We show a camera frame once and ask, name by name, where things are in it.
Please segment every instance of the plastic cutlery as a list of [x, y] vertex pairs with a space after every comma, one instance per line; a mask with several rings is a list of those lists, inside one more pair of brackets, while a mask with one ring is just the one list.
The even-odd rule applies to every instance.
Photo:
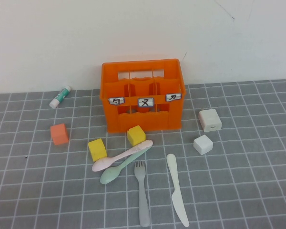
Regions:
[[177, 213], [177, 216], [179, 217], [180, 221], [185, 227], [188, 227], [190, 225], [189, 220], [186, 215], [186, 211], [184, 208], [182, 196], [181, 196], [181, 190], [179, 185], [179, 178], [178, 178], [178, 170], [177, 170], [177, 161], [176, 156], [174, 154], [169, 154], [166, 156], [166, 161], [168, 164], [168, 168], [170, 170], [173, 184], [174, 184], [174, 193], [172, 194], [172, 202], [175, 208], [175, 211]]
[[105, 184], [108, 184], [109, 182], [113, 181], [114, 179], [116, 179], [123, 168], [125, 168], [129, 163], [131, 163], [132, 161], [137, 159], [139, 156], [141, 156], [143, 153], [145, 153], [150, 148], [151, 148], [151, 146], [146, 148], [146, 149], [143, 149], [143, 150], [141, 150], [135, 154], [132, 154], [129, 158], [127, 158], [119, 166], [107, 168], [103, 172], [103, 174], [101, 175], [101, 180], [100, 180], [101, 184], [105, 185]]
[[115, 161], [122, 159], [123, 157], [129, 156], [131, 154], [134, 154], [136, 152], [139, 152], [143, 149], [146, 149], [148, 147], [151, 147], [153, 145], [152, 140], [146, 140], [141, 142], [140, 144], [137, 144], [133, 148], [126, 150], [124, 153], [121, 153], [115, 157], [103, 157], [99, 160], [97, 160], [93, 166], [92, 166], [92, 171], [97, 172], [101, 171], [103, 169], [106, 169], [110, 167]]
[[144, 187], [144, 179], [146, 175], [145, 165], [143, 161], [137, 161], [134, 167], [134, 175], [139, 182], [139, 220], [142, 227], [148, 227], [151, 224], [149, 217], [149, 209]]

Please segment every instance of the white power adapter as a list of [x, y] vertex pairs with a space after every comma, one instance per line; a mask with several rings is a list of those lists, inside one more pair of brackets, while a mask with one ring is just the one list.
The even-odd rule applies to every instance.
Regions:
[[220, 130], [223, 125], [215, 109], [200, 111], [198, 118], [205, 132]]

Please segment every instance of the glue stick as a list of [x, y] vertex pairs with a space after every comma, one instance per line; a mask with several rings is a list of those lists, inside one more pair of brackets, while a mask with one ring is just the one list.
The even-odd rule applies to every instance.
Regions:
[[65, 86], [58, 95], [50, 102], [50, 107], [56, 108], [58, 104], [62, 102], [62, 100], [69, 94], [71, 88], [69, 86]]

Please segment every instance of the orange crate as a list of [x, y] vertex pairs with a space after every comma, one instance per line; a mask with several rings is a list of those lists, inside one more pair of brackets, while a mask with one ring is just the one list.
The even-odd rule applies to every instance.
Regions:
[[110, 133], [136, 125], [144, 131], [182, 127], [185, 86], [178, 59], [104, 63], [100, 97]]

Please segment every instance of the plastic spoon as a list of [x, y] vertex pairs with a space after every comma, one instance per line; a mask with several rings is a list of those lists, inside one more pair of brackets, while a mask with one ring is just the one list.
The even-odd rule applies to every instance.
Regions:
[[101, 175], [101, 184], [105, 185], [105, 184], [108, 184], [109, 182], [113, 181], [114, 179], [116, 179], [123, 168], [125, 168], [129, 163], [131, 163], [132, 161], [137, 159], [139, 156], [141, 156], [143, 153], [145, 153], [150, 148], [151, 148], [151, 146], [131, 155], [129, 158], [127, 158], [119, 166], [106, 169], [103, 172], [103, 174]]
[[129, 156], [131, 154], [134, 154], [136, 152], [139, 152], [140, 150], [151, 147], [152, 145], [153, 145], [152, 140], [146, 140], [146, 141], [143, 141], [140, 144], [137, 144], [133, 148], [126, 150], [124, 153], [121, 153], [115, 157], [103, 157], [103, 158], [97, 160], [93, 164], [92, 171], [97, 172], [97, 171], [101, 171], [103, 169], [106, 169], [106, 168], [110, 167], [115, 161], [120, 160], [123, 157]]

